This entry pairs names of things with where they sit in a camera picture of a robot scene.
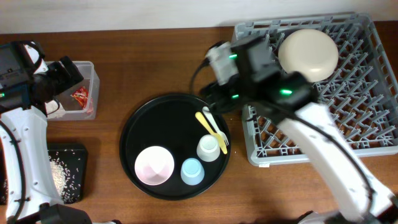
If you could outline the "red snack wrapper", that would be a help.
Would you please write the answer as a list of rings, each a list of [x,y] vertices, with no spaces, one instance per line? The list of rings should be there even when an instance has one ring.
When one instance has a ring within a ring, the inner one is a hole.
[[[89,91],[84,86],[81,86],[79,89],[77,89],[71,94],[71,97],[77,100],[78,104],[82,109],[86,108],[88,102],[88,96],[89,96]]]

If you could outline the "beige large bowl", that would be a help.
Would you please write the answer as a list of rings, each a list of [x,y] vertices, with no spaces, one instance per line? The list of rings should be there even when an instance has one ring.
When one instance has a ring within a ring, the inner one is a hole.
[[[333,74],[339,53],[329,35],[315,29],[301,29],[281,43],[278,59],[287,73],[299,72],[308,82],[314,83]]]

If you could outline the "pink small bowl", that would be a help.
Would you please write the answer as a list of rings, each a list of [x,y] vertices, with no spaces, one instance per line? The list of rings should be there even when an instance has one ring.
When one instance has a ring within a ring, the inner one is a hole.
[[[151,146],[136,157],[134,170],[137,178],[146,185],[160,185],[172,175],[175,167],[174,157],[164,147]]]

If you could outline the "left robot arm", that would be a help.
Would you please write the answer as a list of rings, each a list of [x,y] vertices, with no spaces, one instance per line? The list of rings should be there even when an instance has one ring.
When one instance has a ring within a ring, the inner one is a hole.
[[[39,43],[1,46],[1,145],[7,174],[7,223],[91,223],[68,207],[53,181],[46,103],[83,80],[69,57],[46,64]]]

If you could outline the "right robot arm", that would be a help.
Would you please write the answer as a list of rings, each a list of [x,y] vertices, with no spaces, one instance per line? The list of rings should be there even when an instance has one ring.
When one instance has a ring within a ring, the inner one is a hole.
[[[284,74],[268,41],[248,36],[211,46],[203,64],[216,81],[201,89],[211,112],[244,105],[269,118],[309,158],[331,190],[338,209],[309,211],[299,223],[396,223],[397,197],[361,162],[330,116],[317,91],[299,72]]]

